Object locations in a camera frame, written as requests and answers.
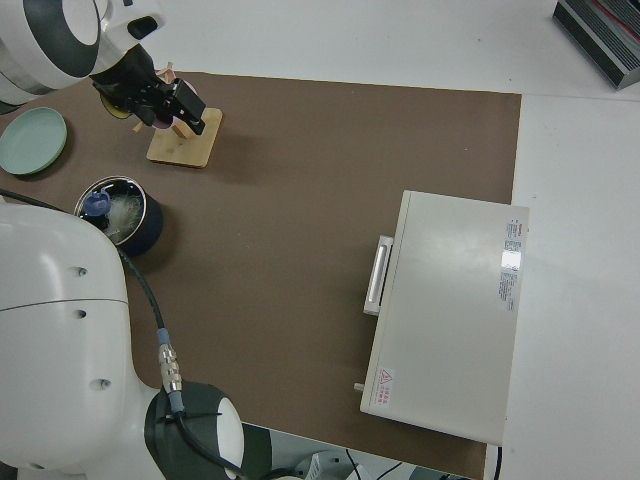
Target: wooden block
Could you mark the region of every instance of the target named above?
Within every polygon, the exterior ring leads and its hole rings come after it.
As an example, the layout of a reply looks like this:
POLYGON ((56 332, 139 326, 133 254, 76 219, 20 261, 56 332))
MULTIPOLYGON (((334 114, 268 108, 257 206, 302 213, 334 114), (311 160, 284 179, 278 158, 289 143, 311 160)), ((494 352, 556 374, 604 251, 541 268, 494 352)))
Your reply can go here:
POLYGON ((202 119, 206 123, 204 131, 202 135, 196 135, 194 138, 180 138, 170 128, 156 130, 147 151, 147 158, 157 163, 194 168, 206 167, 222 122, 222 111, 217 108, 206 108, 202 119))
POLYGON ((179 119, 176 119, 175 123, 171 126, 171 130, 173 130, 175 134, 178 135, 180 138, 197 137, 197 135, 193 133, 193 130, 189 128, 189 125, 187 125, 186 122, 183 122, 182 120, 179 120, 179 119))

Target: white handle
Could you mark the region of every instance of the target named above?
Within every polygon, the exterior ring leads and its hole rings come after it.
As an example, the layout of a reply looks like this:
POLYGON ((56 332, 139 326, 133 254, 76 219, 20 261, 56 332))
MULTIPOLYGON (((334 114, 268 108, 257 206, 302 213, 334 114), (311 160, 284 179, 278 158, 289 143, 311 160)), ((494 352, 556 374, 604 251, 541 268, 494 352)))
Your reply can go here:
POLYGON ((391 256, 391 247, 393 246, 393 237, 380 235, 378 240, 378 248, 376 249, 376 257, 373 261, 371 270, 371 278, 369 279, 369 288, 367 289, 367 298, 364 302, 364 313, 378 316, 380 313, 380 302, 382 300, 382 288, 384 280, 387 276, 387 266, 389 265, 389 257, 391 256))

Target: white appliance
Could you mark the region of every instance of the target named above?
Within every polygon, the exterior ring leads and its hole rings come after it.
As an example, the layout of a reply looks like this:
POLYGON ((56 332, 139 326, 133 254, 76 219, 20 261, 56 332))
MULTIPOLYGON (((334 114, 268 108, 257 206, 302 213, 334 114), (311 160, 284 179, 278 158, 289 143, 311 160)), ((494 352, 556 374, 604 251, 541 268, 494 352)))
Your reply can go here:
POLYGON ((502 445, 528 215, 404 193, 365 303, 379 317, 363 412, 502 445))

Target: metal connector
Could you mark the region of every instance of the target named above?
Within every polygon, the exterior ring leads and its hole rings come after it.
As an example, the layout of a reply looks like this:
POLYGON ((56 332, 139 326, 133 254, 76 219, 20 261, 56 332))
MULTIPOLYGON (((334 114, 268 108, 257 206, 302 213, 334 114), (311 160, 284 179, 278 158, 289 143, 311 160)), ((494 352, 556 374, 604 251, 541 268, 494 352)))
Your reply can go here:
POLYGON ((167 393, 182 391, 182 376, 176 351, 170 344, 160 345, 158 354, 162 385, 167 393))

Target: brown tabletop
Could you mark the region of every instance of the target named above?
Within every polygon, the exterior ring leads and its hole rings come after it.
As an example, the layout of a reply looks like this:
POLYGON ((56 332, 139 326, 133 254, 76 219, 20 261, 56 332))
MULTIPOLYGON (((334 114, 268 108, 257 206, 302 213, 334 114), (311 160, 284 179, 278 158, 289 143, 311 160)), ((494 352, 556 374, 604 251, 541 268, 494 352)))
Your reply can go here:
MULTIPOLYGON (((146 160, 152 130, 110 117, 85 81, 18 112, 57 109, 69 140, 47 170, 2 171, 0 185, 71 211, 95 180, 135 178, 165 214, 137 263, 187 379, 222 388, 244 421, 481 478, 483 444, 361 413, 353 384, 373 342, 378 236, 393 235, 403 190, 509 203, 520 96, 184 77, 225 115, 206 169, 146 160)), ((151 311, 127 281, 136 369, 159 386, 151 311)))

